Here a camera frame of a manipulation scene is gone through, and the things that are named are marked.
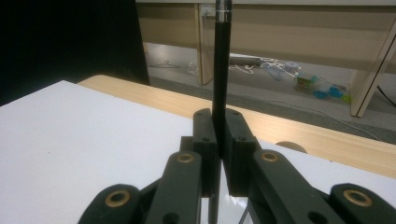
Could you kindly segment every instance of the white tabletop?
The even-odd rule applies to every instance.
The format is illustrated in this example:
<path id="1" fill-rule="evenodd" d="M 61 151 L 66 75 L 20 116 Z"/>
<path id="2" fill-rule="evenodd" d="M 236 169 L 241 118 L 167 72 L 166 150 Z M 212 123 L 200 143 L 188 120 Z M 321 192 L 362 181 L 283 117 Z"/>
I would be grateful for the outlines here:
<path id="1" fill-rule="evenodd" d="M 192 120 L 59 82 L 0 107 L 0 223 L 77 223 L 102 189 L 142 189 L 161 177 Z M 396 180 L 261 142 L 315 188 L 354 183 L 396 206 Z M 237 223 L 246 199 L 221 183 L 219 223 Z M 202 223 L 207 206 L 203 203 Z"/>

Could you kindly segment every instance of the black rod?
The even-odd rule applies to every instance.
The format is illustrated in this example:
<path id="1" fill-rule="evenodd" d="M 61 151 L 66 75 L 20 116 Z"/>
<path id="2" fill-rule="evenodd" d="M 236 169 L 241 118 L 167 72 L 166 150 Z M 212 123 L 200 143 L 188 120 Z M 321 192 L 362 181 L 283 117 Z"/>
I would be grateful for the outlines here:
<path id="1" fill-rule="evenodd" d="M 225 106 L 227 98 L 228 64 L 230 60 L 232 10 L 233 1 L 216 1 L 212 119 L 221 158 L 224 151 Z"/>

